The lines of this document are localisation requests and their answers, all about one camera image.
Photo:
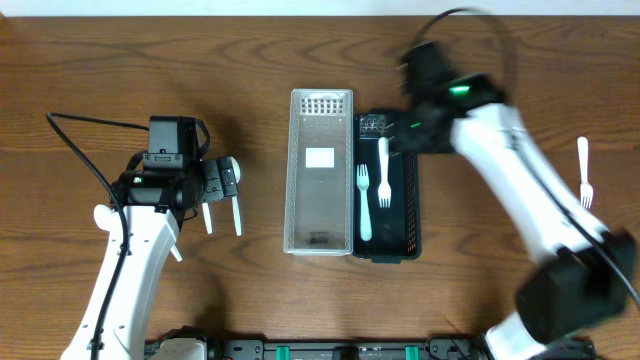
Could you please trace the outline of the white plastic fork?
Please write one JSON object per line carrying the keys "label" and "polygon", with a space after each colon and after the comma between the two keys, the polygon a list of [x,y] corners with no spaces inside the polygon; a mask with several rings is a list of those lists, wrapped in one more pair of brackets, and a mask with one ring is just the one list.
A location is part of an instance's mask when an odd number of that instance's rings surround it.
{"label": "white plastic fork", "polygon": [[589,142],[584,136],[577,138],[577,151],[580,170],[580,203],[581,206],[590,209],[594,196],[594,189],[588,179],[589,169]]}
{"label": "white plastic fork", "polygon": [[392,190],[388,180],[389,172],[389,140],[386,137],[378,139],[378,157],[380,166],[380,184],[378,187],[378,200],[381,208],[391,206]]}

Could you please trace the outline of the pale blue plastic fork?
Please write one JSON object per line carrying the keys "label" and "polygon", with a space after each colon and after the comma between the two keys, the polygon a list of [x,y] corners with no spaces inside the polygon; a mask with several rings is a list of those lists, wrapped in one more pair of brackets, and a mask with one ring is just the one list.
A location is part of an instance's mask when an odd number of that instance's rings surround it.
{"label": "pale blue plastic fork", "polygon": [[356,172],[356,185],[360,192],[360,237],[368,242],[372,239],[372,225],[367,193],[370,184],[367,165],[359,164]]}

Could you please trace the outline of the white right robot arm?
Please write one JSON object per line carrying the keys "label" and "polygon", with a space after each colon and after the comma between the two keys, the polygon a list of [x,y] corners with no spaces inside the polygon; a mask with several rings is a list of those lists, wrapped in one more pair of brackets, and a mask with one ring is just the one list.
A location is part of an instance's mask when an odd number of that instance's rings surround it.
{"label": "white right robot arm", "polygon": [[515,310],[487,330],[488,359],[531,359],[639,299],[631,274],[636,242],[614,233],[571,193],[524,126],[505,91],[484,74],[411,76],[407,111],[387,127],[391,146],[455,152],[484,179],[536,266]]}

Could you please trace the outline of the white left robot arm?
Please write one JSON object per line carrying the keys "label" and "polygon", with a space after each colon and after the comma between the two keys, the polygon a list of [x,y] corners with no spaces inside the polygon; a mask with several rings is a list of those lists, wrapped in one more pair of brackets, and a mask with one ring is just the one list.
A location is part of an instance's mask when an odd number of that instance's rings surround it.
{"label": "white left robot arm", "polygon": [[109,244],[83,320],[62,354],[64,359],[89,359],[92,351],[104,360],[145,358],[147,325],[160,274],[170,254],[181,258],[175,247],[178,223],[173,213],[157,212],[151,206],[128,207],[124,214],[129,227],[129,249],[105,318],[100,322],[99,301],[107,294],[108,276],[117,267],[120,254],[117,242],[122,237],[122,228],[116,211],[103,205],[94,209],[96,224],[109,233]]}

